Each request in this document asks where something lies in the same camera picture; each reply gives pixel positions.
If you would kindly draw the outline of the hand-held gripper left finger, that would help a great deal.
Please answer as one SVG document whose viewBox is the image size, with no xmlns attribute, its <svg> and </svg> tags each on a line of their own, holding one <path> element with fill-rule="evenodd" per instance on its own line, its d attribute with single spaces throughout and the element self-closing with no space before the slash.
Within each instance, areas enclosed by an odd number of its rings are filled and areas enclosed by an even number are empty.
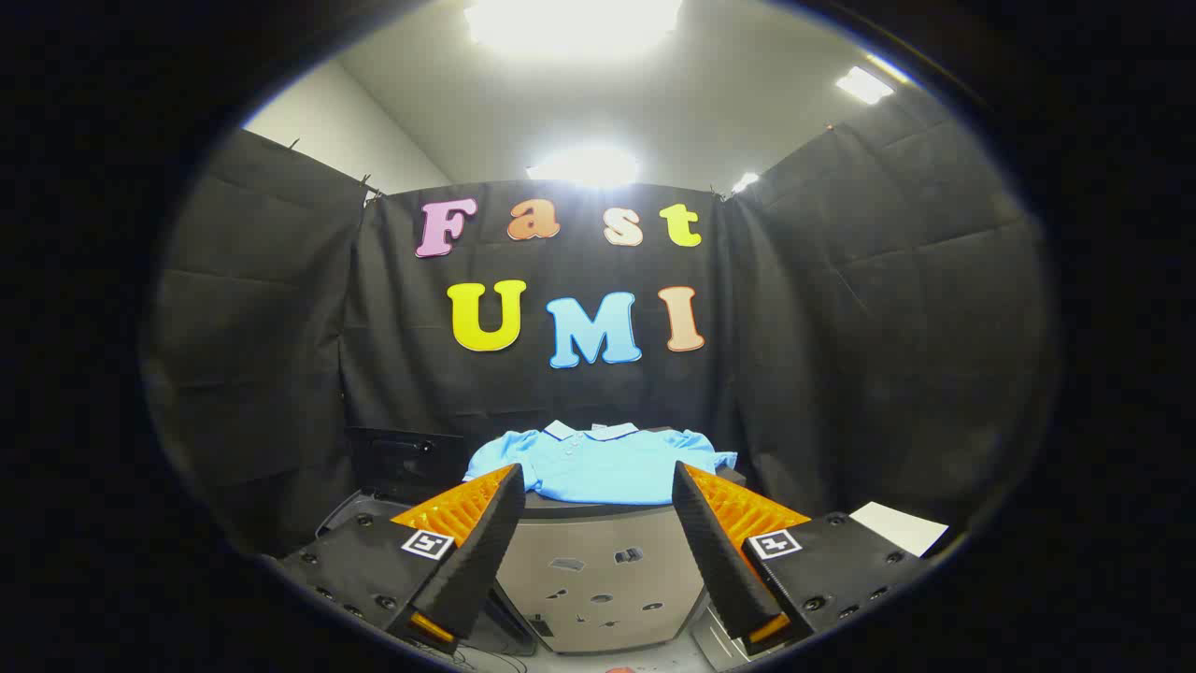
<svg viewBox="0 0 1196 673">
<path fill-rule="evenodd" d="M 393 516 L 364 514 L 277 559 L 277 573 L 398 640 L 453 654 L 469 640 L 525 506 L 521 465 Z"/>
</svg>

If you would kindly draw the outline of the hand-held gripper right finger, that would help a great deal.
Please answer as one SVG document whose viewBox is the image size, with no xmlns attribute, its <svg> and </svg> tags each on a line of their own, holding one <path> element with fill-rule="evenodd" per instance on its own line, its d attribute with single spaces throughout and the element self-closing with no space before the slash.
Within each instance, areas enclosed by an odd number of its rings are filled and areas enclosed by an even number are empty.
<svg viewBox="0 0 1196 673">
<path fill-rule="evenodd" d="M 672 506 L 725 632 L 750 656 L 875 612 L 928 569 L 854 516 L 804 516 L 695 465 L 676 463 Z"/>
</svg>

